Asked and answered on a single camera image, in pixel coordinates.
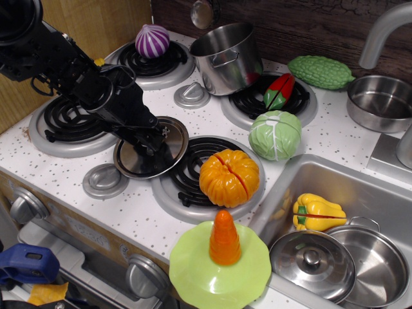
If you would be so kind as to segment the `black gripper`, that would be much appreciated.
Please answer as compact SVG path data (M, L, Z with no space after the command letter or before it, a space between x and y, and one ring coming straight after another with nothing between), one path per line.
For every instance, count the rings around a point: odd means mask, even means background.
M107 85L102 93L86 102L86 111L98 116L107 130L130 143L140 155L153 156L159 152L170 129L142 101L143 91L137 85L117 89Z

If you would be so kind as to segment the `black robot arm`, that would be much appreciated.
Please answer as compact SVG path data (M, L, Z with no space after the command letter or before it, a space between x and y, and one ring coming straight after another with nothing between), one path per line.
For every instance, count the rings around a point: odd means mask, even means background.
M1 74L37 79L80 104L108 133L144 154L159 152L169 129L142 102L135 73L123 65L97 66L42 17L40 1L1 1Z

